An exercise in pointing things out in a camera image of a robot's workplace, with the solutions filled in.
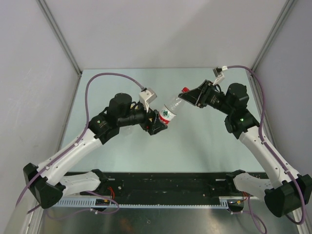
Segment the clear red-label water bottle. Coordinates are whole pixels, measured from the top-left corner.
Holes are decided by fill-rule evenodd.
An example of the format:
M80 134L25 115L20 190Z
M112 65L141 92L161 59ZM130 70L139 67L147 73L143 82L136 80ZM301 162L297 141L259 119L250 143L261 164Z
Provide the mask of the clear red-label water bottle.
M179 98L178 95L173 96L169 102L165 103L159 110L159 119L164 124L168 125L180 112L186 101Z

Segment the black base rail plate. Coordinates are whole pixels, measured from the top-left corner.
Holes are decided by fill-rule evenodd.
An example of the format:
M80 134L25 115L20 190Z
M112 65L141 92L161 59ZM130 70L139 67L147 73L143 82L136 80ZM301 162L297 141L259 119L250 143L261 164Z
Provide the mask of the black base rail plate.
M247 205L247 195L227 183L227 172L218 173L105 173L107 181L95 190L114 201L222 198L235 210Z

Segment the red bottle cap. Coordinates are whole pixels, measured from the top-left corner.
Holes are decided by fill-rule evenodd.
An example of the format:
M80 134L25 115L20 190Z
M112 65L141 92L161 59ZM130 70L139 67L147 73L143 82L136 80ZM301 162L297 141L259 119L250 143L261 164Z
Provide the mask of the red bottle cap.
M182 89L182 92L185 93L185 92L188 92L189 90L190 90L189 88L184 87L184 88Z

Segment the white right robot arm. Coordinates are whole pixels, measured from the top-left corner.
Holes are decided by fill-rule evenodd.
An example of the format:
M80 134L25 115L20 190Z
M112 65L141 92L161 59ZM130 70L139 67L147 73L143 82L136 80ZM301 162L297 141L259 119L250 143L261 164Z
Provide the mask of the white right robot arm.
M197 88L178 96L193 106L210 106L224 113L227 131L249 149L268 176L268 179L259 179L243 170L230 173L225 183L229 195L247 192L263 200L276 217L308 204L312 178L294 169L262 133L260 123L247 109L249 96L245 85L232 83L224 93L205 80Z

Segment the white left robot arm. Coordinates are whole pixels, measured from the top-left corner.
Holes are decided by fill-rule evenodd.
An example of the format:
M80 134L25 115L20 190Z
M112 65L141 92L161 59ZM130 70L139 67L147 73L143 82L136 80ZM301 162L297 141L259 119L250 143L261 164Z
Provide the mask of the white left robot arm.
M48 209L63 197L81 192L104 194L108 189L108 178L101 170L72 176L66 173L87 154L117 136L121 127L140 125L151 136L167 129L159 119L158 111L149 107L155 99L156 94L149 89L139 93L137 103L129 94L116 94L108 107L88 121L81 135L66 148L38 166L27 164L23 168L25 181L39 205Z

